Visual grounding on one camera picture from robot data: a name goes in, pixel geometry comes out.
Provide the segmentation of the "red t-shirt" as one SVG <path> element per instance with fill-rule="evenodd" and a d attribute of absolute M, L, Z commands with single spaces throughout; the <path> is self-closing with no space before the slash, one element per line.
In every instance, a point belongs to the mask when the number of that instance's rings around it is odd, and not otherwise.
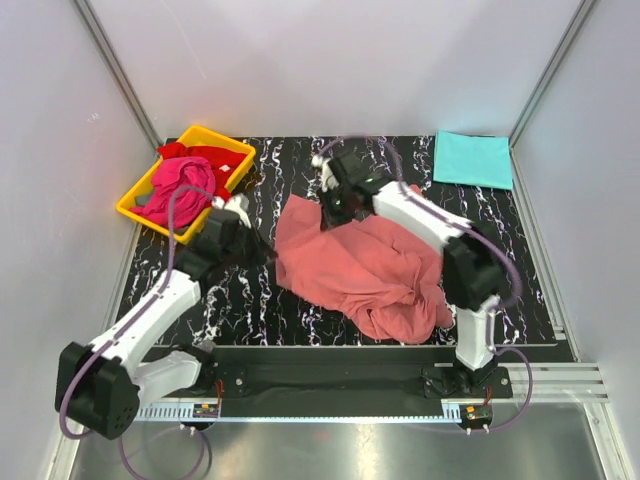
<path fill-rule="evenodd" d="M 216 146 L 185 146 L 180 142 L 167 143 L 157 149 L 163 159 L 179 157 L 202 157 L 206 159 L 213 171 L 216 188 L 214 195 L 224 201 L 231 198 L 232 187 L 228 187 L 229 178 L 246 159 L 244 153 L 234 152 Z"/>

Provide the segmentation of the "left small circuit board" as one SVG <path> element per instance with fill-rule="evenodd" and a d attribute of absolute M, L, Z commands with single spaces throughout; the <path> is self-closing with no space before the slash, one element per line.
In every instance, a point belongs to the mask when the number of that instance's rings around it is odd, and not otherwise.
<path fill-rule="evenodd" d="M 220 415 L 220 405 L 217 403 L 195 403 L 193 418 L 213 419 Z"/>

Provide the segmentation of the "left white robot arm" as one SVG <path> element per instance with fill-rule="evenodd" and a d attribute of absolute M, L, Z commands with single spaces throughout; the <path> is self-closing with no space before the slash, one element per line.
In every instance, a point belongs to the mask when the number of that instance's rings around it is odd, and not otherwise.
<path fill-rule="evenodd" d="M 64 435 L 68 423 L 114 440 L 140 407 L 180 390 L 196 396 L 215 386 L 212 350 L 178 346 L 159 360 L 145 357 L 181 315 L 198 304 L 233 267 L 266 265 L 276 251 L 235 211 L 213 211 L 182 248 L 171 248 L 158 282 L 110 329 L 89 344 L 69 343 L 58 363 L 55 409 Z"/>

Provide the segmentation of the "folded turquoise t-shirt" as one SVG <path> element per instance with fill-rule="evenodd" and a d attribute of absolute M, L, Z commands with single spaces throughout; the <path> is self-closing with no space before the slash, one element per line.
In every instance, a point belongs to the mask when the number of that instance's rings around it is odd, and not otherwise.
<path fill-rule="evenodd" d="M 513 188 L 509 139 L 438 131 L 433 180 L 500 190 Z"/>

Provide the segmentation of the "right small circuit board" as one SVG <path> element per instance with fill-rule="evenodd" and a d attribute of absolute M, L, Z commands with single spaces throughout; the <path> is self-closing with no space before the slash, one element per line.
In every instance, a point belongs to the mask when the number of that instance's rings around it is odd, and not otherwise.
<path fill-rule="evenodd" d="M 469 421 L 490 422 L 493 409 L 488 404 L 469 405 L 465 408 L 465 418 Z"/>

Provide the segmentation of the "left aluminium frame post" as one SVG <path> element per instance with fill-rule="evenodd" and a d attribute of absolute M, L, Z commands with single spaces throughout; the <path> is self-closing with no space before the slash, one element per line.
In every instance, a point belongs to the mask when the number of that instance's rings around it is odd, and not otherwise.
<path fill-rule="evenodd" d="M 161 144 L 161 137 L 158 135 L 149 115 L 135 91 L 134 86 L 126 74 L 122 63 L 118 58 L 117 52 L 113 47 L 93 5 L 87 0 L 70 0 L 70 4 L 78 14 L 82 25 L 92 39 L 99 56 L 114 80 L 124 102 L 129 108 L 130 113 L 133 115 L 133 118 L 147 143 L 153 150 L 156 150 L 156 148 Z"/>

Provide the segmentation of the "right aluminium frame post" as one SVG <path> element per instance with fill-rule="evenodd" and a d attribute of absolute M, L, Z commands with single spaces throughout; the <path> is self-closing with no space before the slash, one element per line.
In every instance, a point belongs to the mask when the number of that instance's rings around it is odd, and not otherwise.
<path fill-rule="evenodd" d="M 529 95 L 516 123 L 509 135 L 509 145 L 513 148 L 526 130 L 530 120 L 543 100 L 553 80 L 569 56 L 585 24 L 598 6 L 598 0 L 581 0 L 568 25 L 557 42 L 549 60 Z"/>

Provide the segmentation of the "aluminium frame post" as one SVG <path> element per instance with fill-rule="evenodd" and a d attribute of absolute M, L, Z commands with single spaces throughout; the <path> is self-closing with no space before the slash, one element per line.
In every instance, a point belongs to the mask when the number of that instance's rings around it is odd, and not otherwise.
<path fill-rule="evenodd" d="M 568 25 L 557 42 L 549 60 L 529 95 L 516 123 L 509 135 L 509 145 L 513 148 L 526 130 L 530 120 L 543 100 L 553 80 L 569 56 L 585 24 L 598 6 L 598 0 L 581 0 Z"/>
<path fill-rule="evenodd" d="M 113 47 L 93 5 L 87 0 L 70 0 L 70 4 L 78 14 L 82 25 L 92 39 L 99 56 L 114 80 L 124 102 L 129 108 L 130 113 L 133 115 L 133 118 L 147 143 L 153 150 L 156 150 L 156 148 L 161 144 L 161 137 L 158 135 L 149 115 L 135 91 L 134 86 L 126 74 L 122 63 L 118 58 L 117 52 Z"/>

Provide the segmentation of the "small circuit board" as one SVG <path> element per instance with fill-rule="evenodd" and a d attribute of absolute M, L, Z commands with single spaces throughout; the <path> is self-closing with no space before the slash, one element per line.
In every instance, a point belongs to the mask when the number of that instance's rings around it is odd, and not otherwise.
<path fill-rule="evenodd" d="M 488 404 L 469 405 L 465 408 L 465 418 L 469 421 L 490 422 L 493 409 Z"/>
<path fill-rule="evenodd" d="M 195 403 L 193 418 L 213 419 L 220 415 L 220 405 L 217 403 Z"/>

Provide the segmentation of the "salmon pink t-shirt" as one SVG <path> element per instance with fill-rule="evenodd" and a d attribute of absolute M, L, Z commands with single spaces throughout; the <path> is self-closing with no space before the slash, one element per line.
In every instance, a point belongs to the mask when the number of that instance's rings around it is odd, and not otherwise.
<path fill-rule="evenodd" d="M 421 344 L 454 324 L 440 254 L 390 220 L 368 216 L 324 231 L 320 205 L 292 195 L 275 250 L 280 287 L 344 314 L 373 340 Z"/>

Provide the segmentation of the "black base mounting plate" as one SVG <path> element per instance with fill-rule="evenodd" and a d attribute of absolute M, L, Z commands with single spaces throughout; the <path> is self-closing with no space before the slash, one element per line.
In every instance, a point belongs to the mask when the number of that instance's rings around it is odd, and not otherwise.
<path fill-rule="evenodd" d="M 513 397 L 509 373 L 499 366 L 479 387 L 441 392 L 441 376 L 453 367 L 451 347 L 219 347 L 215 354 L 223 392 L 179 391 L 169 400 L 323 401 L 415 408 L 420 400 L 481 403 Z"/>

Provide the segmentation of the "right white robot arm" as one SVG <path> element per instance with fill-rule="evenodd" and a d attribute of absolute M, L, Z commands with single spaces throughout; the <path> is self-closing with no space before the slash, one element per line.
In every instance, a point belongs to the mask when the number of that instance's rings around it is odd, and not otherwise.
<path fill-rule="evenodd" d="M 446 302 L 456 309 L 458 340 L 453 367 L 441 376 L 439 389 L 480 394 L 497 368 L 494 310 L 502 279 L 487 239 L 471 221 L 436 206 L 402 180 L 368 170 L 353 153 L 316 155 L 311 164 L 321 179 L 322 229 L 367 212 L 391 221 L 441 255 L 441 286 Z"/>

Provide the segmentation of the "magenta t-shirt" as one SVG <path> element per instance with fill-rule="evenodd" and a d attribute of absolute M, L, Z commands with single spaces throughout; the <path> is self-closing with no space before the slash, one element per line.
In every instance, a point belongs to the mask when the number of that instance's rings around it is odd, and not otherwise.
<path fill-rule="evenodd" d="M 152 193 L 144 205 L 130 209 L 161 227 L 169 227 L 173 214 L 175 230 L 190 225 L 211 203 L 216 179 L 209 162 L 198 156 L 164 159 L 151 179 Z"/>

